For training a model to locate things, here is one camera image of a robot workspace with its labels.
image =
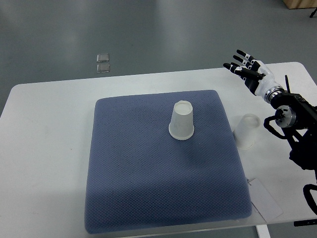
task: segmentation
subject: clear plastic piece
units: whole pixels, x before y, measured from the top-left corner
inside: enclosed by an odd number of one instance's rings
[[[255,140],[255,131],[260,126],[260,118],[254,114],[245,114],[233,131],[233,137],[239,149],[249,149]]]
[[[110,72],[110,64],[109,63],[99,63],[97,65],[97,73],[105,73]]]
[[[108,62],[109,54],[99,54],[97,55],[97,62]]]

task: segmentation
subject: small glass square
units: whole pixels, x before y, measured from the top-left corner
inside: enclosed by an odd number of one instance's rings
[[[99,63],[97,65],[97,73],[105,73],[110,72],[110,64],[109,63]]]
[[[108,62],[109,54],[99,54],[97,55],[97,62]]]

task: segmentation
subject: blue cushion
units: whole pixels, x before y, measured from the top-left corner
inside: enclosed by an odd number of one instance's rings
[[[173,106],[191,102],[194,135],[170,136]],[[214,90],[96,103],[85,227],[105,233],[250,216],[247,181]]]

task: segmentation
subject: concrete floor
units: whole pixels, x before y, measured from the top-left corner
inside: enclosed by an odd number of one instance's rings
[[[265,63],[298,61],[317,82],[312,11],[288,10],[282,0],[0,0],[0,113],[17,84],[216,68],[236,49]],[[109,73],[96,73],[100,53],[110,53]],[[317,236],[317,226],[269,230],[272,238]],[[250,227],[168,237],[257,233]]]

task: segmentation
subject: plastic cup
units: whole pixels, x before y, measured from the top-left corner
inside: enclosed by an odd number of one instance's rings
[[[190,102],[175,103],[168,130],[177,140],[187,140],[194,134],[193,107]]]
[[[255,140],[255,131],[259,127],[260,118],[254,114],[245,114],[233,131],[233,137],[239,149],[249,149]]]

